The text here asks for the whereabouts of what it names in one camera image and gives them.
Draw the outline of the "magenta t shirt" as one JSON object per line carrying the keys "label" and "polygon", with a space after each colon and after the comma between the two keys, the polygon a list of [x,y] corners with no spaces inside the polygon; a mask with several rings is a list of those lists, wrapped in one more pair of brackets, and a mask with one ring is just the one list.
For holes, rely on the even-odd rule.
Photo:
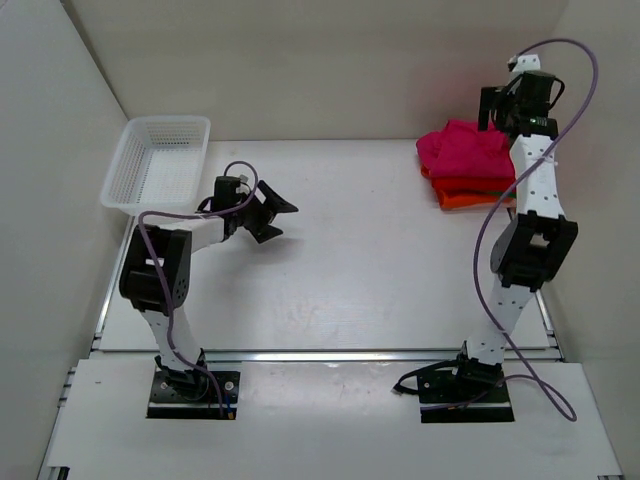
{"label": "magenta t shirt", "polygon": [[442,130],[420,137],[416,151],[431,178],[508,179],[514,175],[508,139],[492,125],[480,131],[474,122],[449,120]]}

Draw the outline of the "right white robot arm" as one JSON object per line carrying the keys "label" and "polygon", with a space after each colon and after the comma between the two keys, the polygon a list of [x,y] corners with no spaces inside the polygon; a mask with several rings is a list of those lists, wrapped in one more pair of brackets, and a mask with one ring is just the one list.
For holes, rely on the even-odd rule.
{"label": "right white robot arm", "polygon": [[462,409],[507,401],[504,350],[534,294],[557,274],[578,235],[566,218],[555,182],[558,127],[549,112],[562,95],[553,78],[532,73],[503,87],[485,87],[477,125],[451,121],[417,142],[421,173],[442,208],[497,200],[515,202],[510,223],[490,255],[494,286],[480,303],[487,324],[455,359],[413,372],[417,387],[397,382],[398,393],[416,395],[427,409]]}

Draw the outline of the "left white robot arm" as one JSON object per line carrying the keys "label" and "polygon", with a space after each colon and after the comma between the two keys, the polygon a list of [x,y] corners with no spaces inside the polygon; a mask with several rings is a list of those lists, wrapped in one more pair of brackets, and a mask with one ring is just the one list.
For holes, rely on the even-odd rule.
{"label": "left white robot arm", "polygon": [[276,216],[297,211],[265,181],[250,190],[243,178],[225,175],[194,214],[170,214],[174,222],[163,227],[141,221],[134,228],[119,292],[147,321],[159,349],[157,368],[181,397],[195,401],[220,390],[184,311],[193,254],[229,240],[240,228],[265,243],[283,234],[273,225]]}

